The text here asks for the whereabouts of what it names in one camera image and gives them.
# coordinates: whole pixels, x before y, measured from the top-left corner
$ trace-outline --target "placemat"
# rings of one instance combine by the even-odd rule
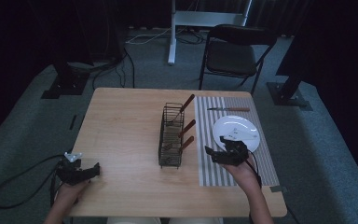
[[[236,186],[237,183],[229,172],[219,164],[213,163],[206,154],[204,146],[213,150],[223,150],[213,140],[214,123],[227,115],[236,115],[251,121],[260,133],[260,145],[254,154],[258,163],[259,174],[263,186],[277,186],[279,180],[275,172],[272,159],[269,155],[260,121],[255,110],[255,104],[251,98],[241,97],[204,97],[196,96],[194,99],[196,110],[197,150],[199,156],[199,180],[200,186]],[[249,107],[249,112],[241,111],[212,111],[211,107]]]

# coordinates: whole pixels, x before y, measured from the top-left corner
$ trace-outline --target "chair seat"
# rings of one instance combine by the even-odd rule
[[[257,72],[255,53],[251,46],[221,41],[210,44],[206,67],[211,72],[229,72],[239,76],[253,76]]]

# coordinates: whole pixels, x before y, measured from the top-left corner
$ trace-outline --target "black stand base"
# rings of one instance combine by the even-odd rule
[[[283,99],[282,95],[280,94],[283,83],[268,82],[267,86],[275,105],[298,106],[303,111],[313,111],[312,107],[310,106],[310,102],[304,100],[299,90],[296,90],[291,99],[286,100]]]
[[[62,84],[57,76],[48,91],[43,92],[42,99],[58,99],[61,95],[81,95],[86,87],[89,73],[76,74],[76,78],[70,84]]]

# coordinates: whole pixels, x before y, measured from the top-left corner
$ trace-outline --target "black wire rack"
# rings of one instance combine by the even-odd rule
[[[161,166],[179,166],[182,163],[185,111],[182,104],[167,103],[164,106],[158,146],[158,164]]]

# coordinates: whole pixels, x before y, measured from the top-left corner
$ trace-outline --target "brown handle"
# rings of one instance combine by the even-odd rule
[[[189,137],[180,147],[180,151],[183,152],[183,150],[185,150],[186,147],[188,147],[188,145],[190,145],[190,143],[192,143],[194,141],[194,136]]]
[[[187,99],[184,105],[182,105],[182,108],[180,108],[180,113],[182,113],[186,107],[191,103],[191,101],[196,97],[194,94],[191,94],[191,96]]]
[[[227,110],[230,110],[230,111],[251,111],[251,109],[249,107],[230,107],[230,108],[227,108]]]
[[[183,135],[191,128],[193,125],[196,124],[196,121],[193,119],[187,126],[179,133],[178,137],[181,138]]]

